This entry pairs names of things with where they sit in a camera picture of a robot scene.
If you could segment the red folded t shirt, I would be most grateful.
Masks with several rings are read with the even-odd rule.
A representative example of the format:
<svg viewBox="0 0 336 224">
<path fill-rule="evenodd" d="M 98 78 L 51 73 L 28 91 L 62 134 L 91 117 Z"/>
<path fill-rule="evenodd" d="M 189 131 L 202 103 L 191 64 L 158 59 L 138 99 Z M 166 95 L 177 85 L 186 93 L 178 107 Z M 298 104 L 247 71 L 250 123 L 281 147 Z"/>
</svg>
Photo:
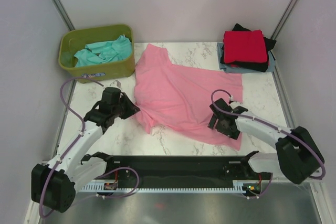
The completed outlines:
<svg viewBox="0 0 336 224">
<path fill-rule="evenodd" d="M 223 38 L 224 63 L 267 63 L 263 32 L 226 31 Z"/>
</svg>

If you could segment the olive green plastic bin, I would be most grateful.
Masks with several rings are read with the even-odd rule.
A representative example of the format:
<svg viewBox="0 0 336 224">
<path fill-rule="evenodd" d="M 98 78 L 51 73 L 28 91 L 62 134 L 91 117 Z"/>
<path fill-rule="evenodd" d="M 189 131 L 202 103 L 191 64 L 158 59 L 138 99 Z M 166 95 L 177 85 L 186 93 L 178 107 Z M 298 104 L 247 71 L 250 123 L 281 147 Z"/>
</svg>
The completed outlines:
<svg viewBox="0 0 336 224">
<path fill-rule="evenodd" d="M 94 42 L 114 41 L 120 36 L 130 40 L 131 52 L 117 62 L 76 67 L 75 53 Z M 92 78 L 98 81 L 131 76 L 135 71 L 133 30 L 126 24 L 77 29 L 66 33 L 60 42 L 59 65 L 73 77 Z"/>
</svg>

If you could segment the teal t shirt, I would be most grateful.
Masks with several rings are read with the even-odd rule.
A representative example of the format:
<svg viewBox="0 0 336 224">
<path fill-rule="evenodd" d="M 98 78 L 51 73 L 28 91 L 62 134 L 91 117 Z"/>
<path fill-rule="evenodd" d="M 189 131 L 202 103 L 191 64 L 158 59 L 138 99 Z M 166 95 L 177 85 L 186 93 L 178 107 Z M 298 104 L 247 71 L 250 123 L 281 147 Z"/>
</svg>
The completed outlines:
<svg viewBox="0 0 336 224">
<path fill-rule="evenodd" d="M 75 67 L 122 61 L 131 56 L 132 51 L 132 43 L 125 35 L 116 40 L 86 44 L 84 49 L 74 55 L 77 59 Z"/>
</svg>

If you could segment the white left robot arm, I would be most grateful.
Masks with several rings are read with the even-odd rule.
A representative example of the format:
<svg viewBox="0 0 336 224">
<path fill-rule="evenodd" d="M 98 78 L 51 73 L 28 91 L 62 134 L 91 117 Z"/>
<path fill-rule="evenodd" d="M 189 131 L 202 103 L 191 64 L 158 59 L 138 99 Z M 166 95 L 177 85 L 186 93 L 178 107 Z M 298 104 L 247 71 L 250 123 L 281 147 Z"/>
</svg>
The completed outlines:
<svg viewBox="0 0 336 224">
<path fill-rule="evenodd" d="M 76 194 L 89 182 L 102 176 L 111 178 L 115 165 L 109 155 L 98 152 L 87 155 L 116 118 L 123 120 L 139 112 L 126 93 L 107 87 L 102 98 L 82 118 L 77 136 L 46 164 L 37 164 L 31 173 L 31 199 L 40 208 L 63 213 L 72 205 Z"/>
</svg>

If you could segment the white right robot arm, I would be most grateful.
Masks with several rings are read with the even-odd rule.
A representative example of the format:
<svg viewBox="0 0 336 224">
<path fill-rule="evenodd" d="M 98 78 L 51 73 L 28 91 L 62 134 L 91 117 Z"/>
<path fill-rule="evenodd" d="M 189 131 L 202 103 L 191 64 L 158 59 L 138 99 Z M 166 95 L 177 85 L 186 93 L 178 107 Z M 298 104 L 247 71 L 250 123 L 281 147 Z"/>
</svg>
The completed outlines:
<svg viewBox="0 0 336 224">
<path fill-rule="evenodd" d="M 275 149 L 275 153 L 251 152 L 240 166 L 248 179 L 258 173 L 284 176 L 294 184 L 307 178 L 323 179 L 326 174 L 324 158 L 310 133 L 303 127 L 281 127 L 257 117 L 242 106 L 232 107 L 223 99 L 212 101 L 213 116 L 210 129 L 237 140 L 241 133 L 251 135 Z"/>
</svg>

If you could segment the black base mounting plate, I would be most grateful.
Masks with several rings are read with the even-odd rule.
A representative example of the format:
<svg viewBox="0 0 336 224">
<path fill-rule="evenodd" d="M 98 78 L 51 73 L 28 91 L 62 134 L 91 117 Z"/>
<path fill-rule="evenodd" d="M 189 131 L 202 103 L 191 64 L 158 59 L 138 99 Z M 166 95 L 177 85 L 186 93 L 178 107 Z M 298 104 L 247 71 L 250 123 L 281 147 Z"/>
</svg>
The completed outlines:
<svg viewBox="0 0 336 224">
<path fill-rule="evenodd" d="M 270 173 L 258 174 L 248 165 L 244 156 L 114 156 L 107 162 L 109 172 L 119 167 L 121 187 L 132 188 L 205 188 L 229 187 L 235 180 L 268 180 Z"/>
</svg>

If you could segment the right aluminium frame post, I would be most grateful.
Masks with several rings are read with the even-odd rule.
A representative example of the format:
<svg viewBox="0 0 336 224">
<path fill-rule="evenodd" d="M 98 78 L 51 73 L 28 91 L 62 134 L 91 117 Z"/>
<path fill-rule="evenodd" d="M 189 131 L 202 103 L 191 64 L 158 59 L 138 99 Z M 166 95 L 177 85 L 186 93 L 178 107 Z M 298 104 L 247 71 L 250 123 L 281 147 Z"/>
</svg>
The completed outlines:
<svg viewBox="0 0 336 224">
<path fill-rule="evenodd" d="M 283 27 L 285 26 L 288 18 L 290 17 L 291 13 L 293 12 L 296 4 L 299 2 L 299 0 L 290 0 L 285 11 L 283 12 L 272 36 L 271 39 L 273 40 L 277 40 L 281 30 L 283 29 Z"/>
</svg>

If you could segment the pink t shirt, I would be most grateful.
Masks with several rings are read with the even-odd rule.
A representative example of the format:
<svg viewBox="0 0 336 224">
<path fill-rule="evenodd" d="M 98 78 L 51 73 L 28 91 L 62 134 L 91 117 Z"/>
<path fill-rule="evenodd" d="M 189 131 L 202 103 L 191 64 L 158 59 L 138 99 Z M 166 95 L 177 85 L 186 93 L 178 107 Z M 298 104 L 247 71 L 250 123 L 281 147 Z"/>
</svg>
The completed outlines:
<svg viewBox="0 0 336 224">
<path fill-rule="evenodd" d="M 135 118 L 147 133 L 163 125 L 202 143 L 240 150 L 240 137 L 208 128 L 211 101 L 221 97 L 212 95 L 217 89 L 243 100 L 240 74 L 175 65 L 166 48 L 148 44 L 135 68 L 134 98 L 140 108 Z"/>
</svg>

